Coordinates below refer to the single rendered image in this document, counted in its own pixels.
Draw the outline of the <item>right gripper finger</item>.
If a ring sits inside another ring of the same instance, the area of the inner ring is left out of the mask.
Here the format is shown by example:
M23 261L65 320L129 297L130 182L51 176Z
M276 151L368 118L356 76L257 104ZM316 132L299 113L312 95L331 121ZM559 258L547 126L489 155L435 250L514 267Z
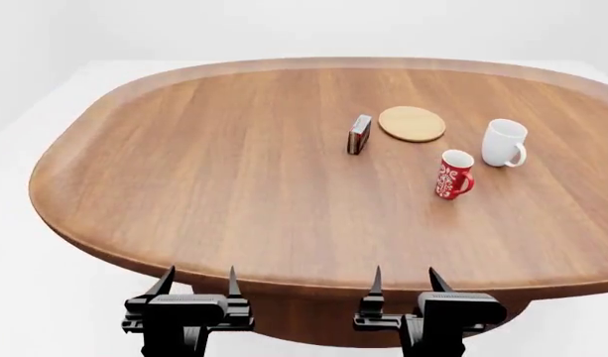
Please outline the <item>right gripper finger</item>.
M434 267L428 268L429 281L431 289L435 293L451 294L453 288L445 281L445 279L436 271Z
M360 300L358 312L367 317L380 316L383 314L384 302L381 268L377 267L372 287L369 293Z

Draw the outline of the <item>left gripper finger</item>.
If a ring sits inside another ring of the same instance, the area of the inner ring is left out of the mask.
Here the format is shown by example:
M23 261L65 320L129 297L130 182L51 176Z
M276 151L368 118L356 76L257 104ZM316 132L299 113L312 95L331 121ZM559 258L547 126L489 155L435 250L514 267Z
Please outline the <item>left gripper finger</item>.
M241 293L234 267L230 267L229 271L227 306L227 314L229 315L250 315L250 302L245 299Z
M172 284L174 283L175 272L176 267L169 267L169 269L159 278L159 280L155 282L144 294L126 299L124 302L124 307L126 310L130 313L140 313L143 311L145 305L147 305L147 303L152 299L160 295L167 295L171 290Z

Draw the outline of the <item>chocolate pudding box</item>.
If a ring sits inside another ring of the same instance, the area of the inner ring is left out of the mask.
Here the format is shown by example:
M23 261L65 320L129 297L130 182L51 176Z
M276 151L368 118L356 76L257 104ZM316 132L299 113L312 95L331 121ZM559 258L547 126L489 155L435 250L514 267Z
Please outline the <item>chocolate pudding box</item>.
M348 132L347 154L360 154L369 139L371 124L372 117L370 115L360 115L356 121L354 121Z

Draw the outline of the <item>round wooden plate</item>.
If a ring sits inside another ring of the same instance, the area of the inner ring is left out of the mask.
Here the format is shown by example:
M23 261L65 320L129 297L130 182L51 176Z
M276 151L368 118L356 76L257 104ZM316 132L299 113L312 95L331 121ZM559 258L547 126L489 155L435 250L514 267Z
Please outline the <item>round wooden plate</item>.
M384 133L404 142L432 142L444 135L446 124L433 112L415 106L385 109L378 118Z

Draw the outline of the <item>red mug white pattern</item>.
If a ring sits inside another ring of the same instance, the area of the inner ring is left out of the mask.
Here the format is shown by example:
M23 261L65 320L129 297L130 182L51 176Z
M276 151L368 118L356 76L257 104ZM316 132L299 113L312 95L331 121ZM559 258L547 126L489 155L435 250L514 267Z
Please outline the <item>red mug white pattern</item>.
M471 169L474 158L464 151L447 150L441 155L435 194L453 200L474 188L475 179Z

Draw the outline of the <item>plain white mug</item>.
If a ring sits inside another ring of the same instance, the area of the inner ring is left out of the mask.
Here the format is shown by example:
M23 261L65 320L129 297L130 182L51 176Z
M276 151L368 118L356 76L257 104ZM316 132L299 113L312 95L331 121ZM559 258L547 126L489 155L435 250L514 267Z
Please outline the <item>plain white mug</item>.
M484 163L496 168L517 168L527 159L524 142L528 129L517 121L497 118L489 122L481 148Z

